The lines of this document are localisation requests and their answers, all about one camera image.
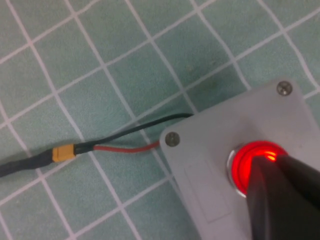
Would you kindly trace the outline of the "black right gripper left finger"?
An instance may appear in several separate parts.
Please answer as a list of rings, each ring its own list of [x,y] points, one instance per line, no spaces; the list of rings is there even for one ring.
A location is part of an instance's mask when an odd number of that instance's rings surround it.
[[[276,160],[252,159],[246,202],[254,240],[320,238],[320,209],[294,189]]]

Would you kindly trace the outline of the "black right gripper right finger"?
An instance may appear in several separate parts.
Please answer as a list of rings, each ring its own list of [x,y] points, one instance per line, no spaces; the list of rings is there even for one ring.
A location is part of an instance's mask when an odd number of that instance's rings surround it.
[[[289,155],[276,158],[276,165],[293,188],[310,204],[320,208],[320,172]]]

